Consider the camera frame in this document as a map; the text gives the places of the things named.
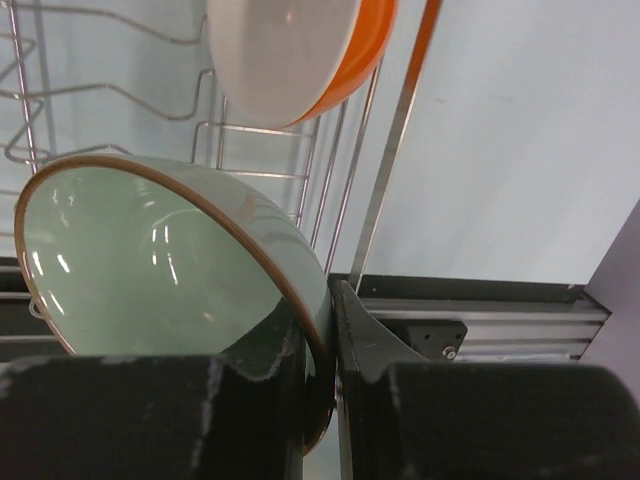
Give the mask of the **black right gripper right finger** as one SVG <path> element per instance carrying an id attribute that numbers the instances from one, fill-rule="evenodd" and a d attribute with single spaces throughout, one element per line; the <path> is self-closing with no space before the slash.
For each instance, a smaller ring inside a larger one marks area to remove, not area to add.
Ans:
<path id="1" fill-rule="evenodd" d="M 597 366 L 431 360 L 333 285 L 345 479 L 635 479 L 639 410 Z"/>

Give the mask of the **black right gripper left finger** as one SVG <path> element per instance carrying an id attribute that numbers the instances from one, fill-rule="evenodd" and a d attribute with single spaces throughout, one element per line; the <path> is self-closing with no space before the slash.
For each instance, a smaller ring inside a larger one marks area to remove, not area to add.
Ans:
<path id="1" fill-rule="evenodd" d="M 304 352 L 280 302 L 219 354 L 13 361 L 1 376 L 1 475 L 298 479 Z"/>

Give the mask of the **green ceramic bowl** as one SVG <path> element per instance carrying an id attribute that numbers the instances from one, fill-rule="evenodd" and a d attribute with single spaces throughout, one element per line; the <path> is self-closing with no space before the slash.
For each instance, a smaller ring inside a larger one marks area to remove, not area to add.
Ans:
<path id="1" fill-rule="evenodd" d="M 335 369 L 327 279 L 255 188 L 188 162 L 65 157 L 22 189 L 14 243 L 38 311 L 75 355 L 217 354 L 291 315 L 306 346 L 305 449 L 322 439 Z"/>

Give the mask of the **orange and white bowl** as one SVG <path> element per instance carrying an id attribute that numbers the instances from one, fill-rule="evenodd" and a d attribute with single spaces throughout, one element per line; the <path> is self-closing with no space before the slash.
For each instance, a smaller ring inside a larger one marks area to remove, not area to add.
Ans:
<path id="1" fill-rule="evenodd" d="M 314 118 L 361 87 L 383 57 L 390 0 L 209 0 L 214 70 L 231 105 L 258 126 Z"/>

